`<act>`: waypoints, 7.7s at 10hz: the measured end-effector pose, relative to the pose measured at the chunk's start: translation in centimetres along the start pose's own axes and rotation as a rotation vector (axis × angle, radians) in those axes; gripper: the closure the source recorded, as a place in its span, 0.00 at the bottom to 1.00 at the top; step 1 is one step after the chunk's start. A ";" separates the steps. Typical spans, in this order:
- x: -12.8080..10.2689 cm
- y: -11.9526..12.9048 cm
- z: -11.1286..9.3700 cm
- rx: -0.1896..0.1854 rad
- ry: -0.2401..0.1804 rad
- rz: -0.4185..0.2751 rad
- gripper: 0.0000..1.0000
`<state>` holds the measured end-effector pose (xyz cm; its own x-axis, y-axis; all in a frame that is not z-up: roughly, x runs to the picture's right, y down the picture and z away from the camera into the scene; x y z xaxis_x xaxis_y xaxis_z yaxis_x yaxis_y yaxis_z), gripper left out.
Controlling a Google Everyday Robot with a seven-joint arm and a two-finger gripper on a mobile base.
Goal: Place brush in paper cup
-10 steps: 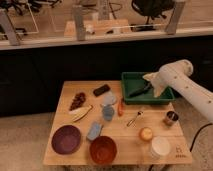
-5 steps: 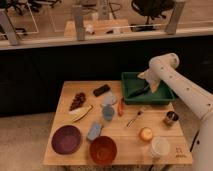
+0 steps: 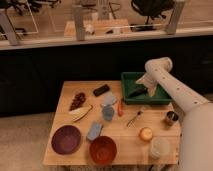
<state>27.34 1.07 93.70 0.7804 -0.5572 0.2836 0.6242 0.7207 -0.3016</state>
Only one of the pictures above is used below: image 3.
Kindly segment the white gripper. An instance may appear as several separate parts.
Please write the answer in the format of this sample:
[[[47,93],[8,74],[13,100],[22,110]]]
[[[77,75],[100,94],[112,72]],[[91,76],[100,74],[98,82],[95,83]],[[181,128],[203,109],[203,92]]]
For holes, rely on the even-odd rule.
[[[145,73],[142,77],[140,77],[136,84],[143,84],[148,91],[148,95],[153,97],[155,95],[157,89],[157,82],[148,74]]]

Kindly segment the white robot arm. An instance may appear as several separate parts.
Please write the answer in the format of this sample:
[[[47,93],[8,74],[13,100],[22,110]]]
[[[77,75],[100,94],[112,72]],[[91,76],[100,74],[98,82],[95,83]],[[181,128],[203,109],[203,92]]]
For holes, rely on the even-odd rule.
[[[170,74],[169,57],[148,60],[136,83],[148,89],[159,84],[184,111],[179,171],[213,171],[213,102]]]

